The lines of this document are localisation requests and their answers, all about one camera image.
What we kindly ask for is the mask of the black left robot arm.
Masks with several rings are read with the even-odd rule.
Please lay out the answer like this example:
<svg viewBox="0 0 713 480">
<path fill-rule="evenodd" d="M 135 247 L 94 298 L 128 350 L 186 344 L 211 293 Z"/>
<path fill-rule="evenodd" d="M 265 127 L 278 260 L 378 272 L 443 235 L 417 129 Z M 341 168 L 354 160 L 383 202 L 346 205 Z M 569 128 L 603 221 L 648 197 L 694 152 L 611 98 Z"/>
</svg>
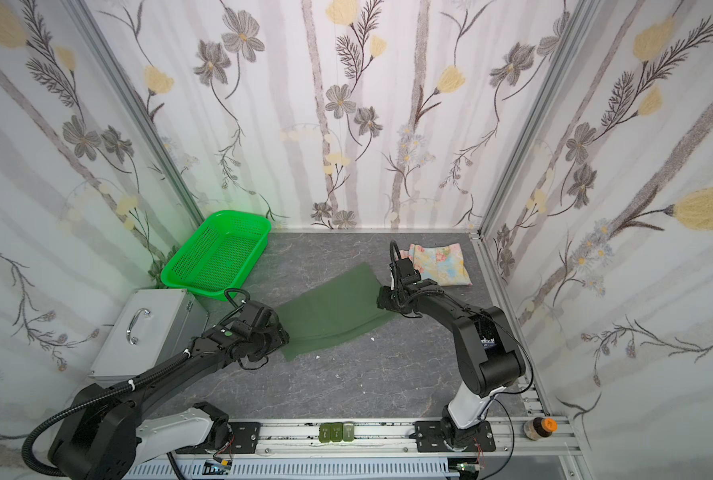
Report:
<svg viewBox="0 0 713 480">
<path fill-rule="evenodd" d="M 178 355 L 110 387 L 76 394 L 48 450 L 48 461 L 70 479 L 120 479 L 133 467 L 144 420 L 198 380 L 236 363 L 256 363 L 290 341 L 274 309 L 248 301 L 194 338 Z"/>
</svg>

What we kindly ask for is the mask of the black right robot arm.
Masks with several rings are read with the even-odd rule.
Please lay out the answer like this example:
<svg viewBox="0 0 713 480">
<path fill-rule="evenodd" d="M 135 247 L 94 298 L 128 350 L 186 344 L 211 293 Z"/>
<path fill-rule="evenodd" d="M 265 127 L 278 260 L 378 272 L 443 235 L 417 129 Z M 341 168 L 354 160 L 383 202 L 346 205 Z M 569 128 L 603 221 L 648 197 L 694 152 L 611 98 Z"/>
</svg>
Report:
<svg viewBox="0 0 713 480">
<path fill-rule="evenodd" d="M 462 449 L 474 441 L 499 396 L 527 372 L 525 356 L 500 308 L 454 298 L 436 281 L 423 279 L 408 258 L 393 260 L 390 272 L 378 308 L 430 317 L 452 334 L 462 386 L 443 410 L 441 433 L 450 450 Z"/>
</svg>

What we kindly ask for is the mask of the dark green skirt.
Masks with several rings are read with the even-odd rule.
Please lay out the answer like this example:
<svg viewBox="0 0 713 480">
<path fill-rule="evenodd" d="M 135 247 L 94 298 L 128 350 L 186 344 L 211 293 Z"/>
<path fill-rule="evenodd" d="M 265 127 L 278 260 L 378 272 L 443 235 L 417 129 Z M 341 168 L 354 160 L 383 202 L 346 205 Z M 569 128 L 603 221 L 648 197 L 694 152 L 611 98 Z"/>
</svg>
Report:
<svg viewBox="0 0 713 480">
<path fill-rule="evenodd" d="M 276 308 L 290 335 L 282 348 L 286 361 L 349 342 L 393 320 L 394 312 L 377 306 L 380 291 L 371 266 L 362 263 Z"/>
</svg>

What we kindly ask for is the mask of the floral pastel skirt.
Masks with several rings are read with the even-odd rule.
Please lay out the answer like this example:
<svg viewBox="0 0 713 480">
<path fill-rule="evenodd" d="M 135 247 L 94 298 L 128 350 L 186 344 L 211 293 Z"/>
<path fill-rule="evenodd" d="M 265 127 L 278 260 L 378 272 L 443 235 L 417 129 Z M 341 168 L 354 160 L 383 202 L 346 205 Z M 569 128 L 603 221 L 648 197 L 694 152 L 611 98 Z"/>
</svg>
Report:
<svg viewBox="0 0 713 480">
<path fill-rule="evenodd" d="M 414 268 L 423 279 L 430 279 L 440 286 L 469 286 L 472 284 L 466 270 L 460 243 L 444 247 L 423 247 L 412 244 L 401 251 L 402 258 L 412 260 Z"/>
</svg>

